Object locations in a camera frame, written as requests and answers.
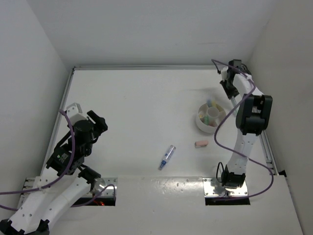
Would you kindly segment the aluminium frame rail back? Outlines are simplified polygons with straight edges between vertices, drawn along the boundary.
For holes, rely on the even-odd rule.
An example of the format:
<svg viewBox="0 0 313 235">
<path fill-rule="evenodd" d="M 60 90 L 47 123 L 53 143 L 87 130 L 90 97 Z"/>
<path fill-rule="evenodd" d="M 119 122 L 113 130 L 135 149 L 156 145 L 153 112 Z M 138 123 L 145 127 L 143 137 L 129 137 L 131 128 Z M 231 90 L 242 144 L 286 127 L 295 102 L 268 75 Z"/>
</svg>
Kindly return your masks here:
<svg viewBox="0 0 313 235">
<path fill-rule="evenodd" d="M 214 65 L 125 65 L 125 66 L 76 66 L 74 71 L 104 70 L 215 70 Z"/>
</svg>

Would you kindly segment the white round divided container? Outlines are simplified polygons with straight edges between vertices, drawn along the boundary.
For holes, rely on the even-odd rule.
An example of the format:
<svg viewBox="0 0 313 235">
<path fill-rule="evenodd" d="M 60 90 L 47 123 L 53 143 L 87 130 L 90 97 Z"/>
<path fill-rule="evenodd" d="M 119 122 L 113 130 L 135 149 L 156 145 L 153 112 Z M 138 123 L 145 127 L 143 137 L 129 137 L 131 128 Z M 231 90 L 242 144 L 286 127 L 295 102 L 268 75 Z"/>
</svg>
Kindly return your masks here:
<svg viewBox="0 0 313 235">
<path fill-rule="evenodd" d="M 207 134 L 214 134 L 218 125 L 226 116 L 225 110 L 220 105 L 219 108 L 220 110 L 215 107 L 208 107 L 207 104 L 201 105 L 195 117 L 196 126 Z M 204 116 L 208 116 L 209 125 L 202 122 L 201 118 Z"/>
</svg>

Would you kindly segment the pink eraser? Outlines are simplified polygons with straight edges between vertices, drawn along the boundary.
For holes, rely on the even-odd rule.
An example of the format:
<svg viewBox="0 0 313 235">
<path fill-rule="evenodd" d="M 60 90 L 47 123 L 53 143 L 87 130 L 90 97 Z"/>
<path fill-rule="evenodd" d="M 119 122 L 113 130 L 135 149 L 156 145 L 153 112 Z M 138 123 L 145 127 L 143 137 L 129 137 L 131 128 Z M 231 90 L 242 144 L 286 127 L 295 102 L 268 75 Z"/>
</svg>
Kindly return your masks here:
<svg viewBox="0 0 313 235">
<path fill-rule="evenodd" d="M 196 141 L 195 148 L 203 148 L 208 146 L 208 141 Z"/>
</svg>

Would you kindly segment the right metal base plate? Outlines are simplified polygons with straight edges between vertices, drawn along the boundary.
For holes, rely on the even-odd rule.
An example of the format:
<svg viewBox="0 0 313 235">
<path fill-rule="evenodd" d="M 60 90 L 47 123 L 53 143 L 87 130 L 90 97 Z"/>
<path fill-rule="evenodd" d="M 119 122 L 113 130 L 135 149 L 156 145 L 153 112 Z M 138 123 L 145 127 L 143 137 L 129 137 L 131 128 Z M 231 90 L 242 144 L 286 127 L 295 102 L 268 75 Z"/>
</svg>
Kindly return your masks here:
<svg viewBox="0 0 313 235">
<path fill-rule="evenodd" d="M 245 197 L 248 196 L 246 181 L 239 188 L 222 186 L 216 178 L 203 178 L 203 190 L 206 198 Z"/>
</svg>

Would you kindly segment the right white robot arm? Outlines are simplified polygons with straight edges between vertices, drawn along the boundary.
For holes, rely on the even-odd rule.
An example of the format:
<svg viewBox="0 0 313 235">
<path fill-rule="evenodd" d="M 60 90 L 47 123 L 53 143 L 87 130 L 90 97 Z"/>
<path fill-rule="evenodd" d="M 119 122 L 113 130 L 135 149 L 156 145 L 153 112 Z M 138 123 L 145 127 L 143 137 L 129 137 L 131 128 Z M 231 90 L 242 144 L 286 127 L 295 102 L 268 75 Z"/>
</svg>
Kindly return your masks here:
<svg viewBox="0 0 313 235">
<path fill-rule="evenodd" d="M 267 129 L 273 98 L 263 94 L 252 80 L 251 72 L 241 60 L 233 59 L 219 71 L 228 99 L 233 102 L 238 135 L 230 160 L 225 165 L 220 182 L 227 188 L 240 188 L 246 179 L 246 165 L 252 147 Z"/>
</svg>

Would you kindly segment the aluminium frame rail right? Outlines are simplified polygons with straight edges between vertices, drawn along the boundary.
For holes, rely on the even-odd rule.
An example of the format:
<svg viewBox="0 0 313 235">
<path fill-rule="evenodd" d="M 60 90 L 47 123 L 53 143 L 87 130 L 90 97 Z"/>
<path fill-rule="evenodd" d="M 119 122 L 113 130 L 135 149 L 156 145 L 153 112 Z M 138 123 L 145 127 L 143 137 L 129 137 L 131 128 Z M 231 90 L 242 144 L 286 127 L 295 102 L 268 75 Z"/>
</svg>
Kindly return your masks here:
<svg viewBox="0 0 313 235">
<path fill-rule="evenodd" d="M 236 116 L 238 128 L 236 149 L 241 155 L 239 162 L 236 163 L 236 169 L 240 175 L 245 174 L 252 148 L 257 141 L 260 141 L 265 155 L 265 166 L 275 174 L 277 167 L 266 134 L 273 98 L 262 93 L 253 82 L 252 76 L 247 73 L 237 75 L 234 85 L 241 97 Z"/>
</svg>

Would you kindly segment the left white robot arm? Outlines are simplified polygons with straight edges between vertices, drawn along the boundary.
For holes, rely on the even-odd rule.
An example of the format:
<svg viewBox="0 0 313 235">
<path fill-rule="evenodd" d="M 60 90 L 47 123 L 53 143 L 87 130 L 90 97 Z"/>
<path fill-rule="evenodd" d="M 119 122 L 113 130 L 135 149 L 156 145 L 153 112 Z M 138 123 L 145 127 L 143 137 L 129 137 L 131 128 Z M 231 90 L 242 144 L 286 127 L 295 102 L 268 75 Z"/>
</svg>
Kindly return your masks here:
<svg viewBox="0 0 313 235">
<path fill-rule="evenodd" d="M 29 196 L 8 219 L 0 222 L 5 235 L 47 235 L 60 216 L 94 189 L 101 175 L 84 165 L 85 157 L 108 126 L 93 110 L 83 115 L 75 107 L 60 113 L 69 132 L 56 144 Z"/>
</svg>

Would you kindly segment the aluminium frame rail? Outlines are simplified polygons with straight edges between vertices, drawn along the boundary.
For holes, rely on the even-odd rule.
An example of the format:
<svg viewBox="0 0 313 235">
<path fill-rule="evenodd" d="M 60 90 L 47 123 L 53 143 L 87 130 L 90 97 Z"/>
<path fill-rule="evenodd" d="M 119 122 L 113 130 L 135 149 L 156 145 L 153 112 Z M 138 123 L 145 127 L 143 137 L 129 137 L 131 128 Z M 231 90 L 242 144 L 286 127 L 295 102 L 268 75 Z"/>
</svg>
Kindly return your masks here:
<svg viewBox="0 0 313 235">
<path fill-rule="evenodd" d="M 63 96 L 62 96 L 62 100 L 61 100 L 59 109 L 63 110 L 64 107 L 65 107 L 67 96 L 68 96 L 68 91 L 69 91 L 70 86 L 71 86 L 71 81 L 72 81 L 75 69 L 76 69 L 76 67 L 73 67 L 71 72 L 70 72 L 70 74 L 69 74 L 69 77 L 67 79 L 67 83 L 66 83 L 66 86 L 65 86 L 65 89 L 64 89 L 64 92 L 63 92 Z M 43 162 L 41 174 L 43 173 L 44 168 L 46 166 L 46 162 L 47 162 L 48 158 L 50 157 L 50 155 L 52 153 L 52 148 L 53 148 L 54 143 L 56 141 L 56 137 L 57 137 L 57 133 L 58 133 L 58 129 L 59 129 L 59 126 L 60 126 L 61 119 L 62 119 L 62 115 L 60 113 L 58 113 L 57 117 L 56 117 L 56 120 L 55 120 L 54 127 L 53 127 L 53 131 L 52 131 L 52 134 L 51 134 L 51 138 L 50 138 L 50 141 L 49 141 L 48 149 L 47 149 L 47 152 L 46 152 L 46 155 L 45 155 L 45 159 L 44 159 L 44 162 Z"/>
<path fill-rule="evenodd" d="M 125 65 L 125 66 L 76 66 L 74 71 L 104 70 L 215 70 L 214 65 Z"/>
<path fill-rule="evenodd" d="M 241 97 L 236 116 L 238 128 L 236 149 L 241 155 L 239 162 L 236 163 L 236 169 L 240 175 L 245 174 L 252 148 L 257 141 L 260 141 L 265 155 L 265 166 L 275 174 L 277 167 L 266 134 L 273 98 L 262 93 L 253 82 L 252 76 L 247 73 L 237 75 L 234 85 Z"/>
</svg>

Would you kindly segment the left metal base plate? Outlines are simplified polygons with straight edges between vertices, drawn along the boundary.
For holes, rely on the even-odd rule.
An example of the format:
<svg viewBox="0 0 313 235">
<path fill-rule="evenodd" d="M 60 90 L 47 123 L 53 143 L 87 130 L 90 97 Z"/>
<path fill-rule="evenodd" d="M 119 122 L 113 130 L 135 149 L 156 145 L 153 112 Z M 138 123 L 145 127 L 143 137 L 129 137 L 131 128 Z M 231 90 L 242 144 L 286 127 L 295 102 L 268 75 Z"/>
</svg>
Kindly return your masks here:
<svg viewBox="0 0 313 235">
<path fill-rule="evenodd" d="M 114 191 L 117 191 L 117 178 L 98 178 L 95 180 L 94 187 L 93 187 L 93 193 L 97 194 L 104 188 L 106 188 L 105 191 L 102 192 L 100 197 L 102 198 L 113 198 L 114 197 Z"/>
</svg>

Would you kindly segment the metal base plate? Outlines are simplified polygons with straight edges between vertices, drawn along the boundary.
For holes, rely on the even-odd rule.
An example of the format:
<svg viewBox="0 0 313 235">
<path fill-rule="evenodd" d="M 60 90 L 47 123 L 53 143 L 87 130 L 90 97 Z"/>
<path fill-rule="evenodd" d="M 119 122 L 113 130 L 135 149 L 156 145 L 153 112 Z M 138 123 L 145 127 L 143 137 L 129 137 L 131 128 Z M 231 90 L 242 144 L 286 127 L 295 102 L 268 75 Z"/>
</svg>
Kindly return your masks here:
<svg viewBox="0 0 313 235">
<path fill-rule="evenodd" d="M 222 186 L 216 178 L 203 178 L 203 190 L 206 198 L 245 197 L 248 196 L 246 181 L 239 188 Z"/>
<path fill-rule="evenodd" d="M 117 191 L 117 178 L 98 178 L 95 180 L 94 187 L 93 187 L 93 193 L 97 194 L 104 188 L 106 188 L 105 191 L 102 192 L 100 197 L 102 198 L 113 198 L 114 197 L 114 191 Z"/>
</svg>

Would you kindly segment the clear glue stick blue cap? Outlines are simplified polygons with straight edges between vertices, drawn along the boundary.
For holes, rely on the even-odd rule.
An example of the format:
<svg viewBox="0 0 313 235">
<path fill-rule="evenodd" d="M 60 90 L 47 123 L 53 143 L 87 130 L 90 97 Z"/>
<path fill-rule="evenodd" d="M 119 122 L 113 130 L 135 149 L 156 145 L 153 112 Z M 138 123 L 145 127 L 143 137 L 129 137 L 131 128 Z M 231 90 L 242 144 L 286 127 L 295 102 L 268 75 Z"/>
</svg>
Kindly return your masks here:
<svg viewBox="0 0 313 235">
<path fill-rule="evenodd" d="M 168 150 L 166 151 L 166 153 L 164 154 L 160 162 L 160 165 L 158 167 L 159 170 L 162 170 L 167 165 L 167 163 L 170 161 L 175 150 L 176 150 L 176 147 L 173 145 L 170 145 L 170 147 L 168 148 Z"/>
</svg>

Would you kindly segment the aluminium frame rail left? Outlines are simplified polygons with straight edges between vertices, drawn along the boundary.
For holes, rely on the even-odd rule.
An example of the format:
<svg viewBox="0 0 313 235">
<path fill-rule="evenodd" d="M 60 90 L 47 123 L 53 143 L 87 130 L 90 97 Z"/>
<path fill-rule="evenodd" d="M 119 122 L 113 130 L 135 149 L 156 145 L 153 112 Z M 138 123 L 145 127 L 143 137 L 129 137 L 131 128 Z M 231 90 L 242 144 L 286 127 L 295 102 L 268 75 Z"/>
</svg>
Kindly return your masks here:
<svg viewBox="0 0 313 235">
<path fill-rule="evenodd" d="M 71 72 L 70 72 L 70 74 L 69 74 L 69 77 L 67 79 L 67 83 L 66 83 L 66 86 L 65 86 L 65 89 L 64 89 L 64 92 L 63 92 L 63 96 L 62 96 L 62 100 L 61 100 L 59 109 L 63 110 L 64 107 L 65 107 L 67 96 L 68 96 L 68 91 L 69 91 L 70 86 L 71 86 L 71 81 L 72 81 L 75 69 L 76 69 L 76 67 L 73 67 Z M 46 155 L 45 155 L 45 159 L 44 159 L 44 162 L 43 162 L 41 174 L 43 173 L 44 168 L 46 166 L 46 162 L 47 162 L 48 158 L 50 157 L 50 155 L 52 153 L 52 148 L 53 148 L 54 143 L 56 141 L 56 137 L 57 137 L 57 133 L 58 133 L 58 129 L 59 129 L 59 126 L 60 126 L 61 119 L 62 119 L 62 115 L 60 113 L 58 113 L 57 117 L 56 117 L 56 120 L 55 120 L 54 127 L 53 127 L 53 131 L 52 131 L 52 134 L 51 134 L 51 138 L 50 138 L 50 141 L 49 141 L 48 149 L 47 149 L 47 152 L 46 152 Z"/>
</svg>

